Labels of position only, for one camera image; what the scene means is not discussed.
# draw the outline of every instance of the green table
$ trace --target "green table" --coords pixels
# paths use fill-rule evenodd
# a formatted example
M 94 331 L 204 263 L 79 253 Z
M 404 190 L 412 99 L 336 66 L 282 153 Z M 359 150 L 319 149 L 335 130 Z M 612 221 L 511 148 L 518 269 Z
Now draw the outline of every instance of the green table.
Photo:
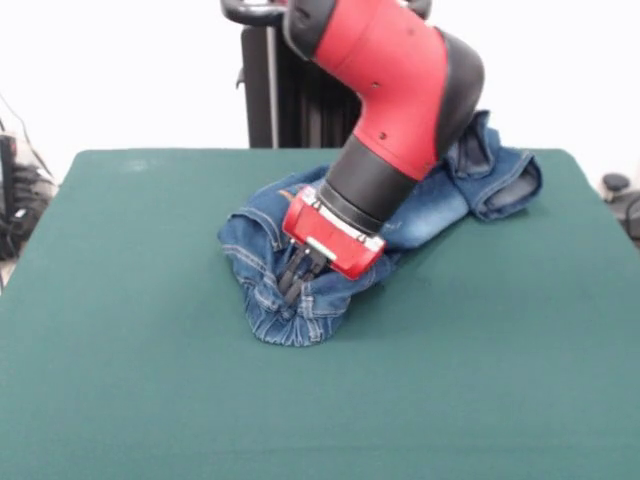
M 573 159 L 357 298 L 252 336 L 216 241 L 332 151 L 85 152 L 0 301 L 0 479 L 637 479 L 640 262 Z

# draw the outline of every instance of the jeans seam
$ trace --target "jeans seam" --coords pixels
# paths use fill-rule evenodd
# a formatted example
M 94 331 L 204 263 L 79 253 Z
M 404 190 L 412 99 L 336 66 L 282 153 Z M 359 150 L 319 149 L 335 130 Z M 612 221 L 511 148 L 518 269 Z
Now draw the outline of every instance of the jeans seam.
M 262 273 L 265 276 L 265 279 L 269 281 L 270 285 L 275 284 L 275 277 L 273 276 L 273 273 L 267 269 L 267 266 L 244 248 L 237 245 L 225 244 L 222 245 L 222 250 L 227 254 L 234 255 L 244 261 L 244 263 L 248 264 L 251 268 Z
M 266 220 L 269 223 L 269 225 L 271 225 L 271 228 L 273 228 L 273 231 L 269 231 L 269 229 L 267 229 L 267 235 L 269 235 L 269 239 L 271 240 L 271 245 L 273 246 L 273 248 L 277 248 L 277 249 L 282 248 L 280 234 L 278 233 L 279 228 L 276 227 L 275 222 L 271 219 L 271 217 L 269 217 L 269 215 L 265 214 L 264 212 L 261 212 L 260 210 L 254 207 L 241 207 L 238 210 L 238 213 L 242 213 L 242 212 L 246 212 L 248 214 L 253 213 L 263 218 L 264 220 Z

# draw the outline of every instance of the blue denim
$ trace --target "blue denim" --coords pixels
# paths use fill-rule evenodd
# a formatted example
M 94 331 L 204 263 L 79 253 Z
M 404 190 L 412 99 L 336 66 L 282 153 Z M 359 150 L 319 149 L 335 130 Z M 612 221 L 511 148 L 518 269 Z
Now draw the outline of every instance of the blue denim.
M 418 183 L 380 235 L 387 245 L 373 267 L 352 281 L 326 270 L 304 284 L 290 306 L 278 291 L 294 249 L 281 225 L 290 200 L 305 185 L 316 188 L 329 165 L 291 174 L 254 193 L 218 232 L 222 250 L 243 289 L 244 310 L 253 334 L 284 346 L 310 346 L 331 338 L 351 298 L 387 279 L 402 255 L 472 215 L 481 221 L 506 218 L 526 208 L 542 188 L 542 173 L 531 153 L 501 145 L 479 111 L 460 140 Z M 303 263 L 300 272 L 306 265 Z

